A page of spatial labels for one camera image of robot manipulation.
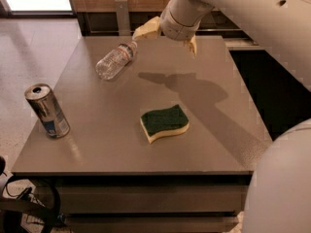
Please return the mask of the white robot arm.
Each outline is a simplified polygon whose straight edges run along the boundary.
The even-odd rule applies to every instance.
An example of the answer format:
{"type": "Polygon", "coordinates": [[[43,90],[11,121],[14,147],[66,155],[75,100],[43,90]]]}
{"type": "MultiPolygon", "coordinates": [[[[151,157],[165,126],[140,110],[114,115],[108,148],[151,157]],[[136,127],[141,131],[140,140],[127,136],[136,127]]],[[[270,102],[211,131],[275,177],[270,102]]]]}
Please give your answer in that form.
{"type": "MultiPolygon", "coordinates": [[[[309,0],[170,0],[160,18],[138,27],[133,38],[163,33],[196,51],[194,33],[214,7],[310,86],[309,0]]],[[[248,188],[242,233],[311,233],[311,119],[283,133],[263,154],[248,188]]]]}

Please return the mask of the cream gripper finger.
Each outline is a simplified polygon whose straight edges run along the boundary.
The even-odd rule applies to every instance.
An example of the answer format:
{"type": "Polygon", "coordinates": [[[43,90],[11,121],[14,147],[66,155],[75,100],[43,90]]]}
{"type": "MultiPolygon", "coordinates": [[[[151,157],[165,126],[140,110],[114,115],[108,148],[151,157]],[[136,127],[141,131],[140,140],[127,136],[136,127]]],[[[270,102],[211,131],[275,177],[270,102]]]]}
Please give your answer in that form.
{"type": "Polygon", "coordinates": [[[191,39],[184,41],[184,46],[187,50],[192,54],[193,57],[197,55],[197,45],[196,45],[196,37],[193,36],[191,39]]]}
{"type": "Polygon", "coordinates": [[[135,29],[132,39],[139,40],[153,40],[156,39],[160,33],[160,17],[153,17],[143,25],[135,29]]]}

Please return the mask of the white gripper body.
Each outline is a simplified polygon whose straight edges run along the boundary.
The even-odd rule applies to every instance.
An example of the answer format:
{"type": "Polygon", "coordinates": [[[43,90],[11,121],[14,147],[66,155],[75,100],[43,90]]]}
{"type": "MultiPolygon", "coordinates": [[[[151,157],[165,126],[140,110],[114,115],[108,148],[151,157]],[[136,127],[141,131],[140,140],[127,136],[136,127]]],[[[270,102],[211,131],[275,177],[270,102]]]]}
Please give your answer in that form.
{"type": "Polygon", "coordinates": [[[161,13],[159,26],[161,32],[169,39],[174,41],[187,41],[190,40],[197,31],[201,18],[197,18],[190,25],[182,24],[179,20],[175,19],[170,10],[165,8],[161,13]]]}

